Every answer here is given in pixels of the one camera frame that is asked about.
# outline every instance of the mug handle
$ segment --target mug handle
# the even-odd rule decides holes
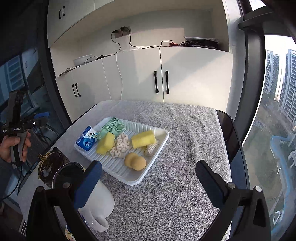
[[[80,210],[80,214],[84,217],[90,227],[99,232],[106,231],[109,228],[107,220],[101,215],[94,217],[90,210]]]

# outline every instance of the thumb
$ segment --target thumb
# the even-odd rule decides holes
[[[15,146],[19,144],[20,138],[19,137],[8,137],[6,139],[3,139],[2,141],[2,147],[3,148],[9,148],[11,146]]]

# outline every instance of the metal screw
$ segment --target metal screw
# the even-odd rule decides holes
[[[43,190],[43,187],[37,187],[37,188],[36,188],[36,191],[37,191],[37,192],[42,192],[42,190]]]
[[[227,183],[227,186],[231,189],[235,188],[235,184],[234,183]]]
[[[259,187],[259,186],[256,186],[255,189],[256,189],[257,192],[261,192],[262,191],[262,188]]]
[[[63,188],[68,188],[71,184],[70,183],[64,183]]]

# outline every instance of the high-rise building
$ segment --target high-rise building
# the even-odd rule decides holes
[[[288,120],[296,125],[296,51],[286,54],[286,71],[281,89],[279,107]]]
[[[274,98],[279,76],[279,55],[273,51],[266,52],[266,70],[263,91]]]

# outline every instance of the human hand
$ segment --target human hand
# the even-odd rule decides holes
[[[31,147],[31,141],[30,138],[31,133],[27,131],[27,137],[25,140],[24,148],[22,150],[22,161],[25,162],[27,159],[27,154],[28,154],[28,147]],[[5,136],[3,138],[3,141],[0,146],[0,157],[10,163],[11,162],[11,156],[10,156],[10,147],[15,146],[20,142],[19,137],[8,137]]]

